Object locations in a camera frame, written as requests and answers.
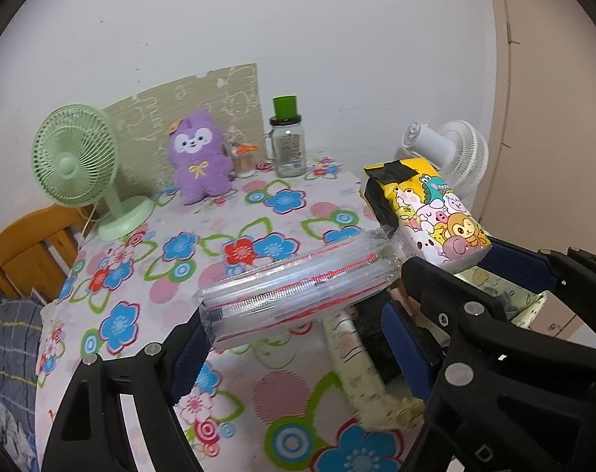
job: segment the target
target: floral tablecloth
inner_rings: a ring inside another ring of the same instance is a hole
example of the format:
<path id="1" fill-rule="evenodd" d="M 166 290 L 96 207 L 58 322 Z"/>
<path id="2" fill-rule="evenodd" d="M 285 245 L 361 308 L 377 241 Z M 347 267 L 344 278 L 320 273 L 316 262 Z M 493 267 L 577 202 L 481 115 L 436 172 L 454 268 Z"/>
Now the floral tablecloth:
<path id="1" fill-rule="evenodd" d="M 260 172 L 235 180 L 228 195 L 193 206 L 167 190 L 131 235 L 87 241 L 42 336 L 35 409 L 40 463 L 84 355 L 132 356 L 190 318 L 198 288 L 376 227 L 358 190 L 357 178 L 320 157 L 302 178 Z M 139 471 L 151 471 L 131 396 L 122 404 Z M 413 439 L 357 425 L 316 322 L 211 352 L 174 409 L 207 472 L 396 472 Z"/>

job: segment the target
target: metal screw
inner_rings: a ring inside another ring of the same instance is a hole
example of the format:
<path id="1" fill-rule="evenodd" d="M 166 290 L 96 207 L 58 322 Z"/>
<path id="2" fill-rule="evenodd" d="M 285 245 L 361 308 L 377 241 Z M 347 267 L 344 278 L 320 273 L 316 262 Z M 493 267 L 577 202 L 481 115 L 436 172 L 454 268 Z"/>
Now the metal screw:
<path id="1" fill-rule="evenodd" d="M 160 344 L 158 344 L 157 342 L 150 342 L 148 345 L 145 346 L 145 353 L 149 356 L 158 355 L 162 348 L 163 347 L 160 346 Z"/>
<path id="2" fill-rule="evenodd" d="M 464 311 L 471 316 L 479 316 L 484 313 L 484 306 L 477 301 L 467 301 L 464 304 Z"/>
<path id="3" fill-rule="evenodd" d="M 445 380 L 454 387 L 464 387 L 473 381 L 473 369 L 464 362 L 454 362 L 445 369 Z"/>
<path id="4" fill-rule="evenodd" d="M 81 361 L 86 365 L 93 365 L 97 361 L 97 353 L 89 353 Z"/>

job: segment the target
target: white wall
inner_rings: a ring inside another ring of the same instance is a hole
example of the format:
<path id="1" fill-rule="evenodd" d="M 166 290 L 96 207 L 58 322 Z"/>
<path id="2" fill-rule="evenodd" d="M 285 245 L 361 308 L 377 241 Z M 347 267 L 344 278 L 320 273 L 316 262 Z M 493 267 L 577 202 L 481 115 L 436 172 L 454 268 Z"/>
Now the white wall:
<path id="1" fill-rule="evenodd" d="M 55 108 L 245 62 L 265 118 L 298 94 L 307 147 L 354 171 L 390 160 L 414 120 L 488 136 L 491 0 L 29 0 L 0 39 L 0 231 L 50 203 L 29 155 Z"/>

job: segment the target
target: fan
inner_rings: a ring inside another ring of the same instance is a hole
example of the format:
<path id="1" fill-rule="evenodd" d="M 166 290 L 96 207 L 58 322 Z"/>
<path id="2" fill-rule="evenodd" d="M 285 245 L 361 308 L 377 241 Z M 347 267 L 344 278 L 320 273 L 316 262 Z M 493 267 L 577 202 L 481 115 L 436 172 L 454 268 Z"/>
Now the fan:
<path id="1" fill-rule="evenodd" d="M 121 202 L 112 184 L 118 148 L 108 117 L 90 106 L 73 104 L 49 115 L 33 140 L 31 166 L 42 190 L 55 202 L 81 208 L 102 197 L 110 214 L 99 237 L 117 240 L 141 225 L 154 210 L 146 197 Z"/>
<path id="2" fill-rule="evenodd" d="M 434 131 L 415 122 L 403 134 L 403 147 L 425 157 L 461 199 L 474 192 L 488 166 L 488 144 L 465 121 L 451 121 Z"/>

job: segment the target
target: clear plastic bag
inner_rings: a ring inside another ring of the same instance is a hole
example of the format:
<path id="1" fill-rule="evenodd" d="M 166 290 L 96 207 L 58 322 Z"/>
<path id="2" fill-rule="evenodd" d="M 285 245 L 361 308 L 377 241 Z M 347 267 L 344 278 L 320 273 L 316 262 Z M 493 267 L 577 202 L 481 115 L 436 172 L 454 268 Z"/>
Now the clear plastic bag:
<path id="1" fill-rule="evenodd" d="M 385 289 L 407 258 L 389 228 L 365 231 L 200 289 L 202 323 L 216 349 L 263 339 L 338 312 Z"/>

